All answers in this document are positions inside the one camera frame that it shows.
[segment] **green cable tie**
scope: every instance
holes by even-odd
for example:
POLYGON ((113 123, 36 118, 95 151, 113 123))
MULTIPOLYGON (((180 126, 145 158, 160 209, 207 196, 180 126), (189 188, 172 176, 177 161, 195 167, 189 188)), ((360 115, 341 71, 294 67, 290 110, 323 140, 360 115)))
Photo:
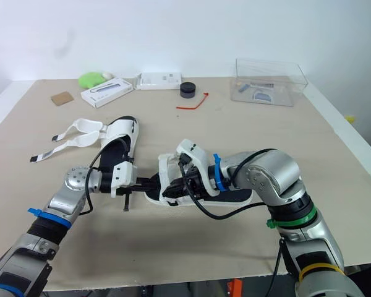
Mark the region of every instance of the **green cable tie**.
POLYGON ((316 215, 316 212, 317 212, 316 206, 313 206, 313 208, 310 210, 310 212, 306 216, 299 218, 298 220, 283 222, 283 221, 275 221, 274 219, 269 219, 267 221, 267 227, 274 229, 276 227, 295 227, 295 226, 303 225, 309 222, 311 219, 313 219, 313 217, 316 215))

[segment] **black round container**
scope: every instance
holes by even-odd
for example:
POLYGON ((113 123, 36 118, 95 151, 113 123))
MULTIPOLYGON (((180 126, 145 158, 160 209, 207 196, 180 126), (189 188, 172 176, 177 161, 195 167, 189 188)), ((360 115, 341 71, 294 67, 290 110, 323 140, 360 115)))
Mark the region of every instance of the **black round container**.
POLYGON ((192 98, 195 96, 195 84, 192 82, 183 82, 180 85, 180 96, 183 98, 192 98))

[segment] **blue zip tie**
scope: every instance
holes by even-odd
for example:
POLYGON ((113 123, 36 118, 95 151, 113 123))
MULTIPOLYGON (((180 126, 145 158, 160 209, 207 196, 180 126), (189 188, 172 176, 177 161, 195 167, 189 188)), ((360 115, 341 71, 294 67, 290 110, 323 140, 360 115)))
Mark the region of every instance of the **blue zip tie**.
POLYGON ((28 209, 27 211, 31 212, 36 217, 47 218, 48 220, 51 220, 51 221, 54 221, 56 223, 62 224, 65 227, 67 227, 68 229, 70 229, 70 227, 72 226, 71 222, 69 222, 68 220, 65 220, 64 218, 61 218, 57 215, 53 215, 51 213, 44 212, 41 209, 28 209))
POLYGON ((15 294, 17 297, 24 297, 23 292, 20 291, 19 289, 15 288, 15 287, 13 287, 13 286, 2 285, 0 283, 0 289, 11 292, 11 293, 15 294))
POLYGON ((221 181, 221 175, 220 175, 221 159, 216 153, 213 154, 213 157, 215 158, 215 180, 216 180, 217 187, 221 192, 228 191, 228 189, 224 187, 223 182, 221 181))

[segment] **white box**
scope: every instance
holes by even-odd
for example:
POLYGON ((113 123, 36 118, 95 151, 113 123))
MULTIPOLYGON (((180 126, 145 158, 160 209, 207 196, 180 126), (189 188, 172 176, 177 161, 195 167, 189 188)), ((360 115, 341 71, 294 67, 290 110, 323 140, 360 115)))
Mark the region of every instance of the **white box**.
POLYGON ((133 89, 132 84, 123 79, 115 78, 81 92, 81 97, 93 107, 99 108, 133 91, 133 89))
POLYGON ((178 72, 141 73, 136 77, 136 90, 175 90, 181 84, 181 74, 178 72))

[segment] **black wire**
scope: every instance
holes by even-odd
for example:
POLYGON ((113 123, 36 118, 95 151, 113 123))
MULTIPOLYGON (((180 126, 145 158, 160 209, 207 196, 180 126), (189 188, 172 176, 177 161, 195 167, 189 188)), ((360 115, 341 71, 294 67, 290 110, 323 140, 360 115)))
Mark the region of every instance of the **black wire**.
POLYGON ((265 148, 263 150, 259 150, 255 153, 252 153, 250 156, 248 156, 245 160, 241 161, 240 164, 236 167, 234 173, 232 174, 231 176, 231 179, 229 180, 229 184, 232 184, 234 187, 236 187, 235 185, 235 177, 237 176, 239 170, 242 169, 242 167, 248 162, 250 161, 251 159, 255 158, 256 156, 258 155, 261 155, 262 153, 266 153, 266 152, 269 152, 270 150, 274 150, 274 148, 265 148))
POLYGON ((281 242, 283 242, 283 239, 280 239, 279 240, 279 251, 278 251, 278 256, 276 258, 276 264, 275 264, 275 269, 273 270, 273 275, 272 275, 272 279, 271 279, 271 284, 270 284, 270 287, 265 295, 265 297, 268 297, 272 291, 272 288, 273 288, 273 282, 275 280, 275 277, 276 275, 278 274, 278 269, 279 269, 279 264, 280 264, 280 259, 282 257, 282 244, 281 242))
MULTIPOLYGON (((118 138, 117 140, 119 140, 122 143, 122 145, 125 148, 126 153, 129 153, 128 145, 126 144, 125 140, 122 139, 122 138, 118 138)), ((89 170, 88 170, 88 173, 87 173, 87 177, 85 178, 85 196, 87 197, 89 209, 87 211, 81 212, 79 215, 86 215, 87 213, 90 213, 93 210, 92 200, 91 200, 91 196, 90 196, 90 193, 89 193, 89 177, 91 175, 92 170, 94 170, 94 169, 95 170, 100 170, 97 167, 93 167, 93 165, 95 164, 96 160, 100 157, 100 155, 103 153, 103 150, 104 150, 104 148, 102 148, 100 150, 100 152, 98 152, 98 154, 93 158, 92 162, 89 165, 89 170)))
POLYGON ((85 297, 88 297, 88 296, 91 295, 92 293, 93 293, 93 291, 90 290, 90 291, 88 292, 88 294, 85 295, 85 297))
POLYGON ((84 212, 80 212, 80 215, 86 215, 87 213, 90 213, 93 210, 91 196, 89 195, 89 177, 92 173, 92 170, 94 170, 94 169, 99 170, 99 168, 97 168, 97 167, 90 167, 89 170, 88 170, 88 173, 87 173, 87 177, 85 178, 85 196, 87 197, 89 209, 84 211, 84 212))
POLYGON ((186 173, 184 172, 184 167, 181 163, 179 163, 181 176, 183 178, 185 188, 187 189, 188 195, 191 197, 192 201, 195 203, 195 205, 208 217, 213 218, 215 220, 224 220, 225 218, 229 218, 239 212, 243 212, 246 209, 251 209, 252 207, 265 205, 264 202, 257 202, 249 205, 245 205, 243 207, 238 208, 237 210, 234 210, 233 212, 229 212, 226 215, 215 215, 211 212, 209 212, 205 207, 202 206, 202 204, 197 200, 194 193, 192 192, 189 183, 186 181, 186 173))

